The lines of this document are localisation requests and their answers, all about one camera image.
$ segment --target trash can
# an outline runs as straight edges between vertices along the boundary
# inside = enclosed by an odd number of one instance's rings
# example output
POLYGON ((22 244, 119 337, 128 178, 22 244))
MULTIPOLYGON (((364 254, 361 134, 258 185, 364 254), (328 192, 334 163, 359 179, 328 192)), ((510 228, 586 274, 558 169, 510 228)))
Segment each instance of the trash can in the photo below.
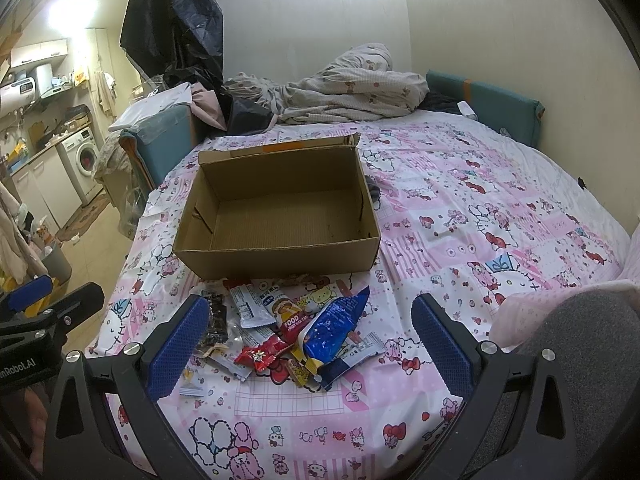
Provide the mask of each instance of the trash can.
POLYGON ((53 242, 50 247, 53 250, 48 256, 45 256, 42 259, 42 263, 47 267, 49 276, 57 278, 61 285, 71 278, 71 265, 66 260, 65 254, 62 252, 62 249, 60 249, 60 245, 57 242, 53 242))

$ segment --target washing machine door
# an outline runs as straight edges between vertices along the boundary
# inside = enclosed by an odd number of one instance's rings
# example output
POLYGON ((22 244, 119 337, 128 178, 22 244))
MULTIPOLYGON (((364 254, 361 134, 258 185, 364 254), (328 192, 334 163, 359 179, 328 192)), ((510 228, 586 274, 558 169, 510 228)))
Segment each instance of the washing machine door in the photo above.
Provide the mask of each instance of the washing machine door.
POLYGON ((85 142, 81 144, 76 151, 76 164, 80 173, 84 176, 91 176, 97 158, 94 143, 85 142))

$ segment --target hello kitty print bedsheet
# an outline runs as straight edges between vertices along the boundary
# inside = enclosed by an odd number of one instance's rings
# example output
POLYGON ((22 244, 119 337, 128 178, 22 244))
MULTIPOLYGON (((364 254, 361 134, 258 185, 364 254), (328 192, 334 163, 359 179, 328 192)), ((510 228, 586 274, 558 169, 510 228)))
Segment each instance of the hello kitty print bedsheet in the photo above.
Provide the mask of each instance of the hello kitty print bedsheet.
MULTIPOLYGON (((172 254, 199 150, 356 132, 365 172, 381 191, 374 204, 378 258, 370 272, 313 277, 288 293, 323 303, 370 286, 358 330, 376 332, 385 352, 329 392, 296 387, 283 360, 241 383, 192 358, 205 395, 184 397, 176 389, 159 405, 212 478, 391 477, 428 451, 460 405, 412 328, 415 296, 430 292, 482 340, 510 294, 612 280, 622 269, 628 235, 593 196, 541 153, 482 124, 417 111, 374 123, 279 126, 207 140, 150 195, 88 355, 143 342, 192 290, 224 292, 221 283, 201 283, 172 254)), ((110 404, 133 460, 149 468, 117 397, 110 404)))

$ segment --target rug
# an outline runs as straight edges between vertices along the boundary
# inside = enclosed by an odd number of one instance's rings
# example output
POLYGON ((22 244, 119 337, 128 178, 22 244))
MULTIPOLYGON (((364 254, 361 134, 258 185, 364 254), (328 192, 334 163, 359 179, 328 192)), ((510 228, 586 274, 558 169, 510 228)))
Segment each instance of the rug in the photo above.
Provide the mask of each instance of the rug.
POLYGON ((68 242, 77 234, 82 236, 109 204, 110 200, 107 194, 105 192, 98 193, 89 205, 79 208, 65 226, 58 231, 58 240, 68 242))

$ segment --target silver bolt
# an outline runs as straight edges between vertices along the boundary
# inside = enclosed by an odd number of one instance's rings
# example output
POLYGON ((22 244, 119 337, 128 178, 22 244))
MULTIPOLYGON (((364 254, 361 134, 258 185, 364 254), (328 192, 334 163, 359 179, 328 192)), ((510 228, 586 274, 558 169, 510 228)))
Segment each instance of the silver bolt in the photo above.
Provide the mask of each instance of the silver bolt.
POLYGON ((140 344, 139 343, 127 343, 124 345, 124 349, 122 350, 125 355, 135 355, 140 352, 140 344))
POLYGON ((556 353, 551 348, 545 348, 542 351, 542 357, 547 361, 553 361, 556 358, 556 353))
POLYGON ((67 363, 75 363, 80 358, 80 352, 78 350, 72 350, 66 355, 67 363))
POLYGON ((498 351, 498 345, 492 341, 482 341, 480 343, 480 349, 489 355, 493 355, 498 351))

